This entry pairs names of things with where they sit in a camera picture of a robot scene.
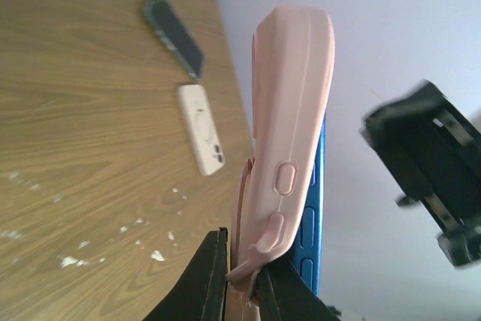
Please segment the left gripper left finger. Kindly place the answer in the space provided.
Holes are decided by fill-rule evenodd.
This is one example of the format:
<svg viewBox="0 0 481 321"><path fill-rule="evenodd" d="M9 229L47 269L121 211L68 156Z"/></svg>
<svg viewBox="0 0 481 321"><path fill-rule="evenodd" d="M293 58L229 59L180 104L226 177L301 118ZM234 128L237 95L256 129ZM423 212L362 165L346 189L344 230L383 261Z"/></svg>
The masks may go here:
<svg viewBox="0 0 481 321"><path fill-rule="evenodd" d="M171 291L145 321L220 321L224 317L228 229L206 234Z"/></svg>

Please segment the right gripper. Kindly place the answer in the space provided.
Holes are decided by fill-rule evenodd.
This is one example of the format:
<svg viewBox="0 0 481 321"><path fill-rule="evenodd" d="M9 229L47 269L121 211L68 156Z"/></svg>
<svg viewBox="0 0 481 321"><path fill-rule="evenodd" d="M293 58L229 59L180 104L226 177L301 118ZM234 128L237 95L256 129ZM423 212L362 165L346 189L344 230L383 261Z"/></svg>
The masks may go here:
<svg viewBox="0 0 481 321"><path fill-rule="evenodd" d="M422 204L437 242L461 268L480 260L480 133L429 80L364 118L362 136L403 191Z"/></svg>

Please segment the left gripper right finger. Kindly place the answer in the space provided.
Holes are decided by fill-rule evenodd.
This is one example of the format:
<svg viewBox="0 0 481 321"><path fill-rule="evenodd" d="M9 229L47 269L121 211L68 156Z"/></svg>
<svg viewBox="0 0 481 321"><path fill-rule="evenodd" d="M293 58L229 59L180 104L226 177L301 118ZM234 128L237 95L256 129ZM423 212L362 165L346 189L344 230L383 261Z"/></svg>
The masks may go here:
<svg viewBox="0 0 481 321"><path fill-rule="evenodd" d="M259 272L255 286L262 321L359 320L334 306L324 304L306 286L287 256Z"/></svg>

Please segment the blue phone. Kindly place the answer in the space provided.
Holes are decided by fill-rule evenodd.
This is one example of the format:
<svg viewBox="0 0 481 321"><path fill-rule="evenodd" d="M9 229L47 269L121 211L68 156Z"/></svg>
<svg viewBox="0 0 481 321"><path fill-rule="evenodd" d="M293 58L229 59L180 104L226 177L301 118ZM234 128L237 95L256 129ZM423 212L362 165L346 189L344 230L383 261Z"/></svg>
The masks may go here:
<svg viewBox="0 0 481 321"><path fill-rule="evenodd" d="M319 295L325 169L325 120L316 147L301 224L292 245L292 264L309 290Z"/></svg>

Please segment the cream cased phone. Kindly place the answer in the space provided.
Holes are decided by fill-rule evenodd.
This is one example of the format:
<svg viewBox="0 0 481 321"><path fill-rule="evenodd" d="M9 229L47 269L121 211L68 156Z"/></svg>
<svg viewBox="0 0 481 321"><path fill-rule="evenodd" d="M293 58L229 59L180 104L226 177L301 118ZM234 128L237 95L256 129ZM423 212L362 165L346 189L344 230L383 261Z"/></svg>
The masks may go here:
<svg viewBox="0 0 481 321"><path fill-rule="evenodd" d="M210 176L225 165L225 156L206 90L200 84L184 84L177 88L177 97L198 169Z"/></svg>

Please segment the bare black phone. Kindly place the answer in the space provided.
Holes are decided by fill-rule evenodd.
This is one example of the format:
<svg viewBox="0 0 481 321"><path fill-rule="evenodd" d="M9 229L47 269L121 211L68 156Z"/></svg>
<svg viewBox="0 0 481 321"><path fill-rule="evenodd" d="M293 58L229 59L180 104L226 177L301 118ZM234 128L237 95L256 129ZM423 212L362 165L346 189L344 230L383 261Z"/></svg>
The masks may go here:
<svg viewBox="0 0 481 321"><path fill-rule="evenodd" d="M156 37L196 81L204 70L204 53L168 0L146 0L144 17Z"/></svg>

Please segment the white debris pile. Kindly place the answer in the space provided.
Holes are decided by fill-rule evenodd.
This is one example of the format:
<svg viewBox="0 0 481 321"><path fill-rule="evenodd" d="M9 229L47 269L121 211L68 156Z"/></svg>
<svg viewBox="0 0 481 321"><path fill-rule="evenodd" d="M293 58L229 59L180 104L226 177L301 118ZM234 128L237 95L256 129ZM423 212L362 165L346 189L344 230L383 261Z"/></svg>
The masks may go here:
<svg viewBox="0 0 481 321"><path fill-rule="evenodd" d="M130 250L162 262L177 246L161 211L77 187L57 189L14 170L1 175L1 271L72 269Z"/></svg>

